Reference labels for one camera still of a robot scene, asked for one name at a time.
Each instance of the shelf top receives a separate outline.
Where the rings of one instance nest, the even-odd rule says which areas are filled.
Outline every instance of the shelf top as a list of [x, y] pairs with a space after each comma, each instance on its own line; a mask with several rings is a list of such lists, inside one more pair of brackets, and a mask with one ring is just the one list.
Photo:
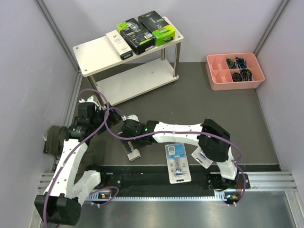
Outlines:
[[168, 18], [163, 18], [174, 27], [175, 39], [159, 47], [154, 47], [140, 55], [136, 55], [133, 52], [133, 56], [125, 60], [120, 59], [106, 36], [73, 47], [73, 51], [83, 76], [88, 77], [103, 70], [182, 42], [184, 36], [175, 28]]

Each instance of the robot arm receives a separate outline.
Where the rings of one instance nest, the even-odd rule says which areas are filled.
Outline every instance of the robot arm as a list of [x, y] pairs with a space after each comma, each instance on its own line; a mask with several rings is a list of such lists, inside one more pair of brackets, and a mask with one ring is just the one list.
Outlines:
[[[74, 226], [81, 214], [81, 207], [90, 192], [100, 184], [101, 173], [96, 170], [85, 171], [81, 179], [74, 184], [80, 161], [86, 152], [90, 140], [81, 144], [72, 154], [71, 151], [87, 136], [92, 134], [104, 121], [103, 111], [95, 96], [86, 101], [81, 100], [78, 106], [78, 116], [75, 122], [67, 129], [62, 154], [57, 165], [54, 177], [58, 175], [50, 191], [51, 181], [43, 195], [37, 195], [35, 207], [43, 219], [43, 207], [50, 191], [47, 202], [47, 221], [50, 223]], [[121, 121], [121, 116], [110, 110], [107, 119], [108, 126]], [[106, 131], [101, 128], [98, 133]]]
[[196, 125], [173, 125], [158, 121], [148, 121], [146, 125], [128, 119], [124, 122], [120, 136], [134, 137], [146, 133], [155, 133], [132, 141], [122, 143], [127, 152], [140, 149], [152, 143], [186, 143], [197, 146], [192, 156], [207, 169], [212, 162], [216, 162], [223, 178], [234, 180], [238, 170], [233, 164], [231, 147], [221, 140], [200, 134], [201, 132], [212, 133], [226, 140], [230, 140], [230, 134], [213, 120], [206, 119], [203, 124]]
[[[37, 195], [35, 206], [43, 219], [43, 207], [46, 202], [47, 193], [50, 195], [47, 202], [47, 221], [62, 225], [75, 225], [81, 214], [81, 207], [90, 192], [103, 181], [100, 172], [89, 170], [82, 178], [74, 184], [80, 161], [86, 152], [90, 141], [80, 145], [72, 154], [71, 151], [92, 134], [104, 121], [105, 112], [99, 107], [95, 96], [87, 101], [81, 100], [78, 107], [78, 116], [75, 122], [68, 128], [64, 148], [61, 154], [54, 176], [57, 176], [53, 188], [50, 185], [44, 195]], [[114, 111], [110, 110], [107, 125], [113, 126], [119, 123], [122, 118]], [[140, 149], [152, 143], [187, 143], [197, 146], [192, 156], [200, 162], [206, 169], [215, 161], [220, 169], [221, 176], [228, 180], [235, 180], [237, 168], [233, 164], [233, 156], [230, 146], [221, 140], [211, 138], [201, 133], [212, 133], [226, 140], [230, 140], [230, 135], [212, 120], [205, 120], [203, 124], [196, 125], [172, 125], [158, 121], [148, 121], [146, 124], [138, 122], [136, 116], [124, 119], [124, 125], [120, 136], [135, 137], [150, 133], [145, 137], [122, 143], [126, 150]]]

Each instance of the green box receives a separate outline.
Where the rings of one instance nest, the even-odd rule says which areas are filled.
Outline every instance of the green box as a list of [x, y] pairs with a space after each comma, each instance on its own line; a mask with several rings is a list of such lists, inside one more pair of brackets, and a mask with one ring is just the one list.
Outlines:
[[155, 46], [154, 36], [134, 18], [119, 23], [117, 31], [137, 55]]
[[155, 37], [155, 45], [160, 46], [175, 39], [175, 29], [156, 11], [143, 14], [138, 21]]

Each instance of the barcode label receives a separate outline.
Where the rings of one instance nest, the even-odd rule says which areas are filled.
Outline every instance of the barcode label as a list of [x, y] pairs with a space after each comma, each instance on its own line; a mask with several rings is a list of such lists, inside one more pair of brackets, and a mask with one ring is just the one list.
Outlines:
[[149, 39], [149, 38], [151, 38], [151, 37], [152, 37], [152, 34], [151, 34], [151, 33], [149, 33], [148, 35], [144, 36], [145, 39]]
[[169, 155], [175, 155], [175, 147], [174, 146], [168, 146], [168, 154]]

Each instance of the metal bracket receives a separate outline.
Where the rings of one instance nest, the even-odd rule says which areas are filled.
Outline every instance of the metal bracket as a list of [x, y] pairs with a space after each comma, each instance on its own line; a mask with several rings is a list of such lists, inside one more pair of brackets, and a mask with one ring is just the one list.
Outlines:
[[286, 192], [287, 201], [297, 228], [304, 227], [304, 206], [297, 191]]

